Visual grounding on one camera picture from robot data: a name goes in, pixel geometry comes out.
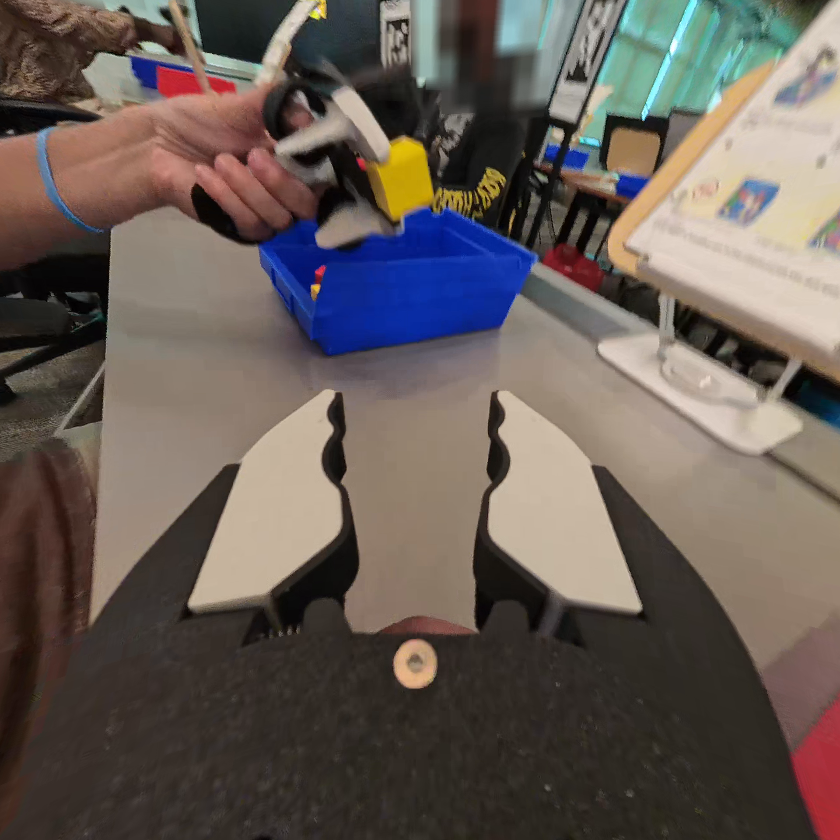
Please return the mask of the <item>white board stand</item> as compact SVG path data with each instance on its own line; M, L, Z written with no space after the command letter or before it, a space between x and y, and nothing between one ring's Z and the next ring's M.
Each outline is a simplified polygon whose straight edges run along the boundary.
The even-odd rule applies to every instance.
M801 367L788 362L765 390L676 337L676 300L660 293L657 332L604 339L599 356L679 415L741 455L762 456L799 435L801 417L781 394Z

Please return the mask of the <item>grey desk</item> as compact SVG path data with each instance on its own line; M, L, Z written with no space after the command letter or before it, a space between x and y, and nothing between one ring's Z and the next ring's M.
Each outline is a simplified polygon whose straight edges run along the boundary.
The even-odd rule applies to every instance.
M503 327L326 358L253 248L173 211L111 237L91 618L217 472L322 389L341 391L360 572L354 628L472 626L490 393L509 390L612 471L709 584L772 681L838 673L838 432L806 417L744 457L617 373L646 322L538 265Z

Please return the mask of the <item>small red plastic bin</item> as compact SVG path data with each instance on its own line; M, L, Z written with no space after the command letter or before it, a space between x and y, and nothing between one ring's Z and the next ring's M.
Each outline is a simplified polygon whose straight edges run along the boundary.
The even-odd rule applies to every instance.
M231 80L213 76L199 79L192 70L170 66L157 66L155 79L157 91L166 99L197 96L208 92L217 95L237 92L237 86Z

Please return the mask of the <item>red bag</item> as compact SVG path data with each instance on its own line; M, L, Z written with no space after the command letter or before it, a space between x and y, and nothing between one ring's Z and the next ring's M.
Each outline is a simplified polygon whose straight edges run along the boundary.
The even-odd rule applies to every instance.
M547 251L540 261L588 291L599 293L602 287L604 270L595 260L587 258L573 245L556 245Z

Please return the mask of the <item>person's left forearm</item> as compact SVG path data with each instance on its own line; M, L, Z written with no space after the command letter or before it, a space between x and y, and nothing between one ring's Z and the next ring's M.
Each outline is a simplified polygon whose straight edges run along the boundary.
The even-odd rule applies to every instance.
M151 106L54 129L48 149L59 193L84 222L114 228L154 209ZM46 198L35 159L36 133L1 142L1 269L21 267L52 246L87 235Z

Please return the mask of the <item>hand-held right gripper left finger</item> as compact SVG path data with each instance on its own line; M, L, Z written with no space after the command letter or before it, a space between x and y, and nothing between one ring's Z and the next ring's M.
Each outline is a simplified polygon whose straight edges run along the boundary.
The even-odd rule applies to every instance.
M360 556L343 486L343 396L321 392L266 432L238 465L188 599L193 615L259 609L300 627L309 605L344 604Z

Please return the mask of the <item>instruction sheet board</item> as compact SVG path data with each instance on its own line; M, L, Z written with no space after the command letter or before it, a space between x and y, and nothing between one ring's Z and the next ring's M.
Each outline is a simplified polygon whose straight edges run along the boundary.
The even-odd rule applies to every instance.
M729 89L612 227L616 268L838 381L839 4Z

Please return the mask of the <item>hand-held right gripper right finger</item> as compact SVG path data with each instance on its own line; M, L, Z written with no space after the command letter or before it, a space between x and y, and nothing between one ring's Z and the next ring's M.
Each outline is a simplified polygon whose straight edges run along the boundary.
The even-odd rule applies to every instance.
M595 477L573 439L510 391L490 397L473 555L475 621L515 602L530 628L583 609L639 618L643 605Z

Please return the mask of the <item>small tag board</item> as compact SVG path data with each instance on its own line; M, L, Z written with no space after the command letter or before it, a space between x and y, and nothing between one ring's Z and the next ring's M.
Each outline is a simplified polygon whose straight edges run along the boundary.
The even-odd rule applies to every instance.
M411 2L380 1L380 48L384 68L410 66L412 60Z

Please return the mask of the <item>blue wristband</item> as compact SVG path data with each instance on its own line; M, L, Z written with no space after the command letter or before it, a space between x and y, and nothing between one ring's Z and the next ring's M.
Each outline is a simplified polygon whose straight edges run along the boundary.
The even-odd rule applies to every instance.
M48 143L55 126L38 131L35 135L35 159L38 175L45 191L45 196L52 207L57 210L70 225L92 235L105 235L110 227L95 227L87 224L76 215L65 202L58 189L56 178L49 158Z

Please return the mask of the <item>person's left hand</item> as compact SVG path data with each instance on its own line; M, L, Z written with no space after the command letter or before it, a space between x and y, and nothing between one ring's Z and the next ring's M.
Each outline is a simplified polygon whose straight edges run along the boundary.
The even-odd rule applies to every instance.
M263 87L152 104L154 207L173 207L196 221L192 192L199 186L248 242L315 218L318 195L273 153L262 115L267 96Z

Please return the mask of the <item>person's brown clothing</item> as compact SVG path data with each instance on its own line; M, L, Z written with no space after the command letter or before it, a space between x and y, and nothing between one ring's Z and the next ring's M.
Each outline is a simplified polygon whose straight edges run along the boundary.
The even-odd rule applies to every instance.
M43 691L88 627L101 425L74 427L2 463L2 828Z

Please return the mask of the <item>yellow wooden block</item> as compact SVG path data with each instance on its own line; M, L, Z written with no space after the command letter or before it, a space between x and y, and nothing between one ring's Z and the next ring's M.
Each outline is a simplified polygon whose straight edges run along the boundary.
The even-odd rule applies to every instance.
M413 138L401 136L391 141L385 163L366 161L367 174L375 204L392 223L432 206L434 187L424 146Z

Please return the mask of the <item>large tag board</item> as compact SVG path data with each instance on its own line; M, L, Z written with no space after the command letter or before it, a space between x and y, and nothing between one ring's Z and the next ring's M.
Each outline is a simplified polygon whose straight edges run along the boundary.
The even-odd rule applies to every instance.
M583 1L549 101L552 126L577 128L628 1Z

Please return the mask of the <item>black office chair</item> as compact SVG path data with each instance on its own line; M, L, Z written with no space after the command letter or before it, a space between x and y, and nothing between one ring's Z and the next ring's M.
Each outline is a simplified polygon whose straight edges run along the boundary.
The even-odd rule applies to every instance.
M2 366L2 406L16 398L12 377L105 340L109 269L110 234L104 233L2 272L1 352L29 350Z

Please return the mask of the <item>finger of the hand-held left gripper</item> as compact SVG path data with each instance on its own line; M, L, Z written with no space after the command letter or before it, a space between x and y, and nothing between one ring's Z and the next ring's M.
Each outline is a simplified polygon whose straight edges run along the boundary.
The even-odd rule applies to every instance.
M289 173L311 186L340 182L344 158L386 164L391 142L372 110L350 86L272 88L273 155Z
M403 219L391 219L375 204L321 204L316 246L352 249L371 237L394 237L403 232Z

